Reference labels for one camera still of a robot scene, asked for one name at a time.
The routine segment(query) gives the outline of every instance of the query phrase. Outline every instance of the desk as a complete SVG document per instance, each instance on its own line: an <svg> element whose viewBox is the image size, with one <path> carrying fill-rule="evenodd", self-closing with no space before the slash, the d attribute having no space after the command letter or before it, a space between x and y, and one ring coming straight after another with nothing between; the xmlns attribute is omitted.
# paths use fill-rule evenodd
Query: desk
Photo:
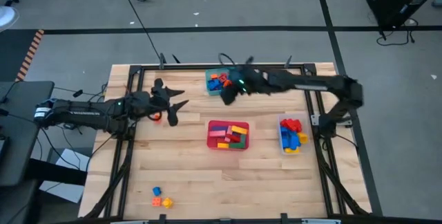
<svg viewBox="0 0 442 224"><path fill-rule="evenodd" d="M332 63L316 64L316 69L319 75L335 74ZM112 67L107 100L125 94L128 72L129 65ZM155 78L162 78L169 88L186 91L172 98L172 103L190 101L178 112L176 127L170 127L166 119L158 124L143 118L138 123L125 219L158 219L160 214L167 214L167 219L280 218L280 213L288 213L289 218L326 217L314 151L284 156L278 142L278 114L307 115L303 91L271 97L243 95L231 106L225 106L219 97L208 96L204 70L147 71L143 91L150 91ZM330 93L323 93L323 100L326 110L336 103ZM249 149L231 152L207 148L209 120L248 122ZM339 127L337 132L352 139L350 129ZM99 133L94 149L107 137ZM362 208L370 211L354 146L340 138L332 142L342 184ZM112 140L92 158L79 216L87 214L107 188L114 151L115 141ZM329 185L337 212L333 186ZM156 186L161 187L162 197L174 200L171 209L151 206L152 188ZM118 190L115 195L113 215L119 200Z"/></svg>

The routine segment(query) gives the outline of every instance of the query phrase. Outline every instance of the white paper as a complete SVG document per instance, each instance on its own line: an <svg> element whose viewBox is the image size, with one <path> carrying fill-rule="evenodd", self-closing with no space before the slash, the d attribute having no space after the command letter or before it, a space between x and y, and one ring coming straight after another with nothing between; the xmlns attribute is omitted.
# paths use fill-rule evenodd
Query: white paper
<svg viewBox="0 0 442 224"><path fill-rule="evenodd" d="M61 157L64 158L64 160L70 162L71 164L77 167L79 166L79 168L82 171L86 170L86 165L89 161L89 157L81 155L80 153L77 152L74 153L74 151L70 149L64 149L63 153L61 154ZM61 158L58 159L56 165L71 169L77 169L74 166L64 162ZM40 190L46 191L47 189L49 189L50 187L56 184L58 183L52 181L44 181L40 186ZM61 183L60 185L53 187L52 189L49 189L47 193L69 200L73 203L78 203L81 199L81 196L83 195L83 190L84 186Z"/></svg>

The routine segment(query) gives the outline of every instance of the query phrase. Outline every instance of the red plastic container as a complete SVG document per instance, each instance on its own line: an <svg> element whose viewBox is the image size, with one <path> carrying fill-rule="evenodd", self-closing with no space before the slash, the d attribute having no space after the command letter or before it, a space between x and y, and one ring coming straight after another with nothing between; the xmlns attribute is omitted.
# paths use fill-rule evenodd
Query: red plastic container
<svg viewBox="0 0 442 224"><path fill-rule="evenodd" d="M230 125L247 129L246 146L244 149L218 148L218 143L216 141L218 138L209 137L209 132L212 129L212 127L229 127ZM207 147L210 149L217 149L222 151L245 151L247 150L247 148L249 148L249 136L250 136L250 128L249 128L249 123L247 122L211 120L209 121L209 129L207 130Z"/></svg>

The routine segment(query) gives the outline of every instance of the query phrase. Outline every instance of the yellow lego brick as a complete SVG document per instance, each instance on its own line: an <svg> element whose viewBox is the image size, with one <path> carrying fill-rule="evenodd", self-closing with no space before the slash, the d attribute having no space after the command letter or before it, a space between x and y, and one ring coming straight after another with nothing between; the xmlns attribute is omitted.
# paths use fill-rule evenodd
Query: yellow lego brick
<svg viewBox="0 0 442 224"><path fill-rule="evenodd" d="M172 201L172 199L170 199L169 197L168 197L168 198L165 198L165 199L163 200L163 206L164 206L165 208L170 208L170 207L172 207L172 205L173 205L173 201Z"/></svg>
<svg viewBox="0 0 442 224"><path fill-rule="evenodd" d="M232 126L232 131L239 133L239 134L247 134L247 129L237 127L237 126Z"/></svg>
<svg viewBox="0 0 442 224"><path fill-rule="evenodd" d="M296 150L292 150L290 148L285 148L284 151L285 151L285 153L299 153L299 147L296 148Z"/></svg>
<svg viewBox="0 0 442 224"><path fill-rule="evenodd" d="M309 136L305 133L298 133L298 138L301 144L307 144L309 142Z"/></svg>
<svg viewBox="0 0 442 224"><path fill-rule="evenodd" d="M218 148L229 148L229 144L218 143Z"/></svg>

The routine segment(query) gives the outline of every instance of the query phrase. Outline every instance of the green lego brick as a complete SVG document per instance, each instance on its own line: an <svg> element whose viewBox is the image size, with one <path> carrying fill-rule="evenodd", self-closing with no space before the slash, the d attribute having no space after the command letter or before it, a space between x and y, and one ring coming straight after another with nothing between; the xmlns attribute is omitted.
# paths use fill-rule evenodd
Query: green lego brick
<svg viewBox="0 0 442 224"><path fill-rule="evenodd" d="M241 141L238 143L231 142L229 148L244 149L246 147L246 135L241 135Z"/></svg>

